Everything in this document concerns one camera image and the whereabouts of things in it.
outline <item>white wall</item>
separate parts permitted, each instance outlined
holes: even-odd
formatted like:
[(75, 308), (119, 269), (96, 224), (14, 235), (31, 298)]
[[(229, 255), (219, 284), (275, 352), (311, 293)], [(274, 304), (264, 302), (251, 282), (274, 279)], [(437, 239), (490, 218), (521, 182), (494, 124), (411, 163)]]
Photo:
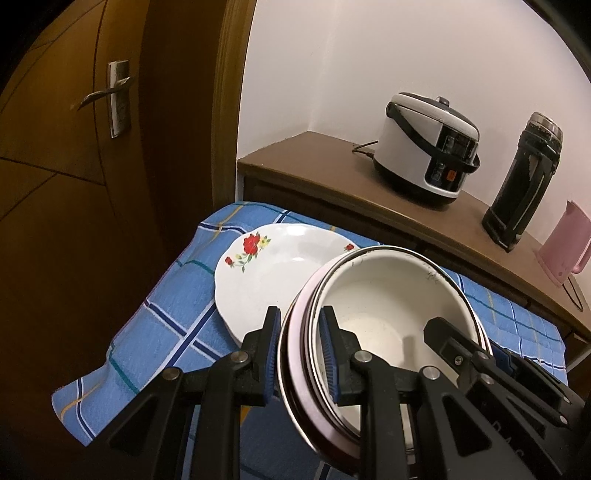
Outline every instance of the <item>white wall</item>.
[(337, 0), (258, 0), (246, 51), (238, 158), (309, 129)]
[[(259, 0), (238, 158), (308, 129), (379, 137), (396, 92), (448, 98), (480, 129), (465, 189), (492, 203), (529, 115), (564, 131), (561, 162), (528, 232), (545, 241), (574, 199), (591, 213), (591, 84), (522, 0)], [(591, 297), (591, 265), (577, 276)]]

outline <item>screw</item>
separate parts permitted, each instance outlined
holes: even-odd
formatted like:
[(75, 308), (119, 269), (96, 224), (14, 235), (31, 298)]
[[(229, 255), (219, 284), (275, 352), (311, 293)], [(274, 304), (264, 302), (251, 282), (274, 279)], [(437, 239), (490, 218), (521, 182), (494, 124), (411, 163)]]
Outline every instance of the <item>screw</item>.
[(364, 364), (366, 364), (371, 360), (371, 358), (371, 353), (366, 352), (365, 350), (358, 350), (355, 352), (355, 359), (358, 362), (363, 362)]
[(180, 374), (180, 368), (176, 367), (168, 367), (162, 370), (162, 378), (169, 381), (176, 380)]
[(441, 375), (441, 372), (437, 367), (425, 367), (423, 368), (423, 375), (429, 380), (437, 380), (439, 375)]
[(492, 385), (495, 381), (487, 374), (481, 374), (480, 378), (487, 385)]
[(232, 352), (230, 354), (230, 360), (236, 364), (243, 364), (248, 360), (248, 353), (244, 350), (238, 350), (237, 352)]

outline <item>floral pattern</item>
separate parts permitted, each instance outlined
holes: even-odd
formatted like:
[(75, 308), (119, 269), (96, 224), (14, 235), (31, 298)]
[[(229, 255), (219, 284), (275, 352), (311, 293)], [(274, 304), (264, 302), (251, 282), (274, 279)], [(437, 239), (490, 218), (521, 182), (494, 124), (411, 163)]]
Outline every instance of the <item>floral pattern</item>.
[(230, 268), (240, 267), (242, 273), (244, 273), (244, 267), (246, 264), (253, 258), (256, 258), (259, 251), (265, 248), (269, 242), (271, 242), (271, 239), (266, 235), (261, 238), (259, 232), (257, 232), (256, 235), (250, 233), (244, 239), (244, 243), (242, 244), (244, 253), (236, 254), (235, 260), (233, 260), (231, 257), (226, 257), (225, 262), (230, 266)]

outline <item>red flower print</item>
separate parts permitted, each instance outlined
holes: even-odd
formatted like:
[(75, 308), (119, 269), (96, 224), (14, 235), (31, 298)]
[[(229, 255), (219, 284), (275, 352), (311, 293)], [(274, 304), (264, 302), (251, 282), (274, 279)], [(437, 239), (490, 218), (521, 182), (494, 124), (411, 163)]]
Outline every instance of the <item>red flower print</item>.
[(252, 233), (244, 239), (244, 253), (247, 255), (255, 255), (258, 250), (258, 242), (261, 240), (259, 234), (253, 235)]

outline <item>rice cooker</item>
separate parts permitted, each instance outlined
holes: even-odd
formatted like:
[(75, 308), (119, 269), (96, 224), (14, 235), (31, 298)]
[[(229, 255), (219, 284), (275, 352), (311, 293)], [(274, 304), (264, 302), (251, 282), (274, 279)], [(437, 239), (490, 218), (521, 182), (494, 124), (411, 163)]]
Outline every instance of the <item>rice cooker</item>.
[(479, 140), (476, 125), (445, 98), (397, 93), (386, 108), (374, 166), (400, 193), (445, 205), (480, 166)]

